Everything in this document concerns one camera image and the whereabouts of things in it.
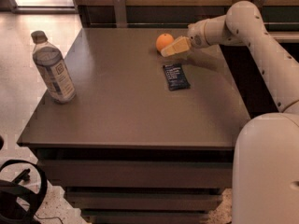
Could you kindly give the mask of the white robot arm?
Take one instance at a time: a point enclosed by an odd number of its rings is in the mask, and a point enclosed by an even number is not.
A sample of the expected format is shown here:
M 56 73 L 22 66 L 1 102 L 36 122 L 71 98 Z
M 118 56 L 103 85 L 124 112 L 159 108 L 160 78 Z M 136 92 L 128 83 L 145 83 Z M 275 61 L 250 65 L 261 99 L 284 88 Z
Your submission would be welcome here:
M 245 46 L 268 91 L 269 105 L 237 137 L 232 224 L 299 224 L 299 63 L 266 30 L 260 9 L 250 1 L 190 24 L 161 54 L 213 45 Z

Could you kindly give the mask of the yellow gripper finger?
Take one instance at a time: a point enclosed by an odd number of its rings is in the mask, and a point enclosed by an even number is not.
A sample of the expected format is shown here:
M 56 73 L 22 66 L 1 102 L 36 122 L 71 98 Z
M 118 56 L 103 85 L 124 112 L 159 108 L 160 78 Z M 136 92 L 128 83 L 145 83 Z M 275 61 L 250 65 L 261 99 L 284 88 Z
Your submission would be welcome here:
M 191 41 L 186 36 L 180 36 L 175 39 L 171 44 L 167 45 L 161 50 L 163 57 L 169 57 L 175 54 L 185 52 L 191 48 Z

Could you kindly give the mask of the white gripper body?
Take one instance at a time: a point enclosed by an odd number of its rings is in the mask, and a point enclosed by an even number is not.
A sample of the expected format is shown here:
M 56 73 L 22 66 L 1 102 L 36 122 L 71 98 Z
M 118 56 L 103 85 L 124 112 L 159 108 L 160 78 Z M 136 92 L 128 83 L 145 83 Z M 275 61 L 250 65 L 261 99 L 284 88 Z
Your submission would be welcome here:
M 188 25 L 187 36 L 196 49 L 206 48 L 208 43 L 205 36 L 206 21 L 198 21 Z

